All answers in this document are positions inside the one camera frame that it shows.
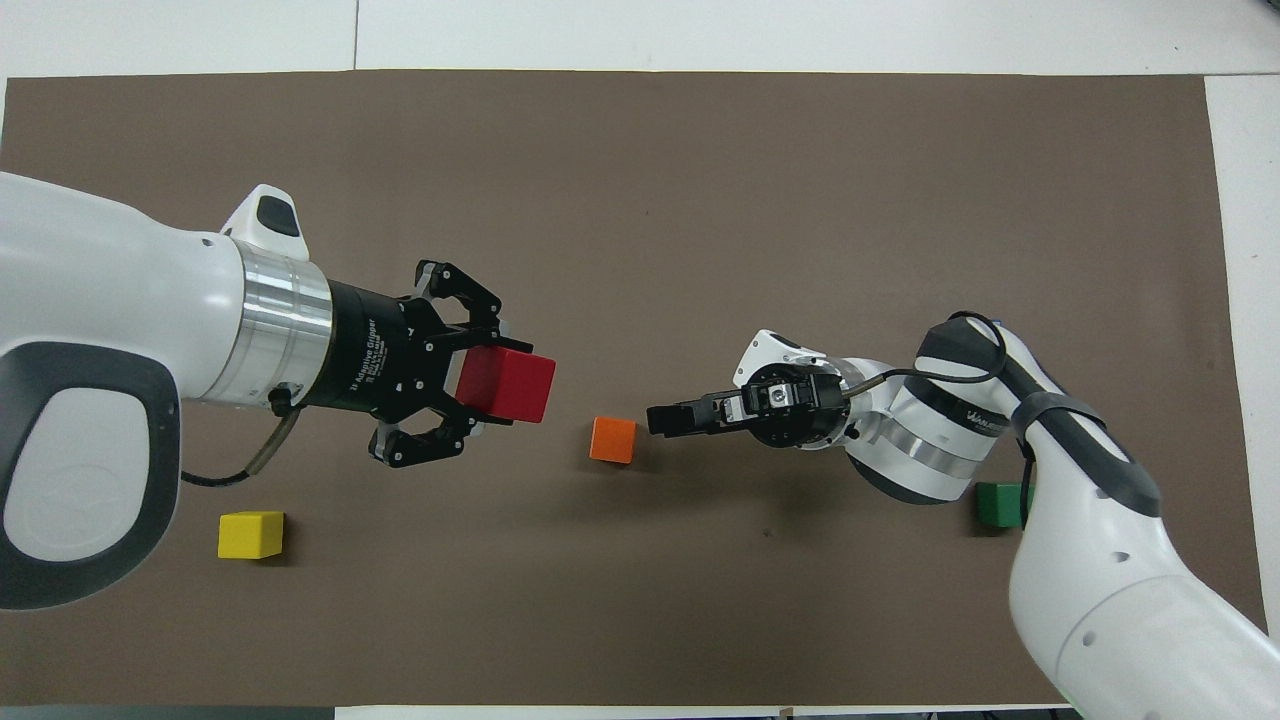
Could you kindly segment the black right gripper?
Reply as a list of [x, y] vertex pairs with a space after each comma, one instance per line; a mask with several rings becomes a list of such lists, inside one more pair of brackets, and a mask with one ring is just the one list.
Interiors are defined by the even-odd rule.
[[668, 439], [745, 430], [765, 446], [788, 448], [832, 436], [844, 428], [849, 414], [840, 374], [772, 363], [755, 370], [740, 393], [708, 393], [652, 406], [646, 419], [652, 436]]

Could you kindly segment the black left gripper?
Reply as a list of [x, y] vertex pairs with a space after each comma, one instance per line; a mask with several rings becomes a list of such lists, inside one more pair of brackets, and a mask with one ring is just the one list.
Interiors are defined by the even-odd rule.
[[[369, 456], [388, 468], [410, 468], [457, 457], [480, 427], [515, 420], [460, 404], [445, 392], [456, 351], [502, 347], [530, 354], [532, 345], [509, 337], [502, 301], [457, 265], [421, 260], [412, 299], [329, 281], [332, 332], [323, 366], [301, 397], [305, 407], [367, 413], [378, 427]], [[434, 302], [454, 300], [467, 313], [460, 324], [443, 322]], [[424, 409], [442, 421], [425, 433], [398, 424]]]

